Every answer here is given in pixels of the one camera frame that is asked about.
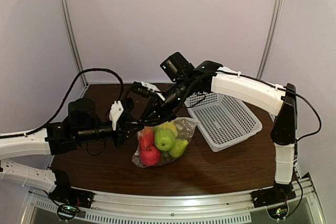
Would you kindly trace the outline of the red fake apple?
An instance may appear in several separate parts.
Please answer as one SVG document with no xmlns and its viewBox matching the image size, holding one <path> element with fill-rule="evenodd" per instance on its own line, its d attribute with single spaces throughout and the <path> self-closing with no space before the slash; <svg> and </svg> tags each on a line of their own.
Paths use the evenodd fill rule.
<svg viewBox="0 0 336 224">
<path fill-rule="evenodd" d="M 140 150 L 139 154 L 140 161 L 145 166 L 154 166 L 161 158 L 161 153 L 155 146 L 151 146 L 147 150 Z"/>
</svg>

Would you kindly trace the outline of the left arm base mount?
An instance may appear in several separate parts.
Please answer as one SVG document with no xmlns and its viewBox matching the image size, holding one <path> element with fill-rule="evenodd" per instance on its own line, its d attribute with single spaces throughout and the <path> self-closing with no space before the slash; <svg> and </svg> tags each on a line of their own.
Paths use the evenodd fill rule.
<svg viewBox="0 0 336 224">
<path fill-rule="evenodd" d="M 57 206 L 56 215 L 58 218 L 68 222 L 81 212 L 81 208 L 91 208 L 95 194 L 91 191 L 75 188 L 56 188 L 53 192 L 46 192 L 46 195 Z"/>
</svg>

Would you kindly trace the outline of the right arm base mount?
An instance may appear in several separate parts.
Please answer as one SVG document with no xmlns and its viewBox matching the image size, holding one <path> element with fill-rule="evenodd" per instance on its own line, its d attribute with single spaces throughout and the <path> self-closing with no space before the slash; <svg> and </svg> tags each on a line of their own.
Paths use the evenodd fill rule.
<svg viewBox="0 0 336 224">
<path fill-rule="evenodd" d="M 250 194 L 254 208 L 266 207 L 268 216 L 276 221 L 287 218 L 289 215 L 288 201 L 296 198 L 291 185 L 258 189 Z"/>
</svg>

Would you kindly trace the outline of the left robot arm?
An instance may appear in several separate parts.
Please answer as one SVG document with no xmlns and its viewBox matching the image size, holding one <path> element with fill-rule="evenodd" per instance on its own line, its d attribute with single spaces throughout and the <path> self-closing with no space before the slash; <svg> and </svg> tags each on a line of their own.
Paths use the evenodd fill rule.
<svg viewBox="0 0 336 224">
<path fill-rule="evenodd" d="M 51 199 L 70 203 L 81 199 L 73 189 L 68 175 L 61 170 L 45 170 L 13 161 L 30 155 L 60 155 L 74 151 L 91 142 L 113 140 L 121 146 L 138 131 L 138 124 L 125 120 L 117 122 L 91 121 L 72 124 L 69 119 L 49 123 L 29 132 L 1 135 L 1 180 L 44 190 Z"/>
</svg>

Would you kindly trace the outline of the green fake apple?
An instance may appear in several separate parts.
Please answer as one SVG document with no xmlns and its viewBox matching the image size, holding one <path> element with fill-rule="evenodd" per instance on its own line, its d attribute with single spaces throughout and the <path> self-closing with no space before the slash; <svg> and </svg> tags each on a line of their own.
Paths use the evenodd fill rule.
<svg viewBox="0 0 336 224">
<path fill-rule="evenodd" d="M 170 129 L 158 129 L 154 134 L 154 145 L 161 151 L 169 151 L 175 143 L 175 134 Z"/>
</svg>

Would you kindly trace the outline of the yellow fake lemon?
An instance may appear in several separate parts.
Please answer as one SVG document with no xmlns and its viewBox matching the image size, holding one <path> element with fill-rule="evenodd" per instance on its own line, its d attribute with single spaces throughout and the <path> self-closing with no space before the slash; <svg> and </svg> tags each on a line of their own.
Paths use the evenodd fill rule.
<svg viewBox="0 0 336 224">
<path fill-rule="evenodd" d="M 175 136 L 178 136 L 177 127 L 172 122 L 164 122 L 160 124 L 157 128 L 158 129 L 170 129 L 175 134 Z"/>
</svg>

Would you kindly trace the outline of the clear zip top bag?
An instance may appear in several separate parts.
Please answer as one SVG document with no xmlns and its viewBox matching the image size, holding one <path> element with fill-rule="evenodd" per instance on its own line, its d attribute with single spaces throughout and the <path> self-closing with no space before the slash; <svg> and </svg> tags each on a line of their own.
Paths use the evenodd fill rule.
<svg viewBox="0 0 336 224">
<path fill-rule="evenodd" d="M 137 132 L 138 148 L 132 163 L 138 168 L 163 166 L 180 158 L 191 142 L 198 120 L 178 117 Z"/>
</svg>

